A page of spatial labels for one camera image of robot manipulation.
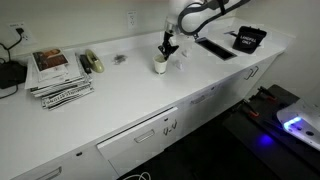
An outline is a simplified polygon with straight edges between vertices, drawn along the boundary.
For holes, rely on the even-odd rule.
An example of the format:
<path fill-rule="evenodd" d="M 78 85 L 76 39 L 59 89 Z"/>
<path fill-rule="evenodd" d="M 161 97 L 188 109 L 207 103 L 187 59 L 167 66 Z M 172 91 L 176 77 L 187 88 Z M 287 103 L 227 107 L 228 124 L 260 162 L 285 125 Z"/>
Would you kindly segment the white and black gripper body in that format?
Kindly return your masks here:
<path fill-rule="evenodd" d="M 176 18 L 167 18 L 164 25 L 163 47 L 170 46 L 170 38 L 174 35 L 178 35 L 180 29 L 178 26 L 178 20 Z"/>

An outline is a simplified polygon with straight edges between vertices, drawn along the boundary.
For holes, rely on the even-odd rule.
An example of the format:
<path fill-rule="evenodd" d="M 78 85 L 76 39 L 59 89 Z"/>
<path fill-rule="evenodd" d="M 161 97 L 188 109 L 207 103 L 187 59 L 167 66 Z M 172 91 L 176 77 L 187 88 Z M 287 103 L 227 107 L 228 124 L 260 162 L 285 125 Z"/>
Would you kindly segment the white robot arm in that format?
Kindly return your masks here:
<path fill-rule="evenodd" d="M 179 45 L 172 45 L 174 35 L 193 36 L 210 22 L 248 3 L 250 0 L 169 0 L 169 11 L 165 20 L 164 37 L 159 51 L 167 60 Z"/>

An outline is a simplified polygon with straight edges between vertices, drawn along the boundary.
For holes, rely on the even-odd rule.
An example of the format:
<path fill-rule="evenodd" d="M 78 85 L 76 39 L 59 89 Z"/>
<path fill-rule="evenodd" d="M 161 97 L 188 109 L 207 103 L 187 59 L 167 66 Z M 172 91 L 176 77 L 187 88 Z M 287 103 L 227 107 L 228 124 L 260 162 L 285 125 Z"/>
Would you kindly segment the white robot base with blue light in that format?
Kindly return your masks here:
<path fill-rule="evenodd" d="M 282 129 L 320 151 L 320 108 L 318 104 L 308 104 L 303 99 L 276 113 Z"/>

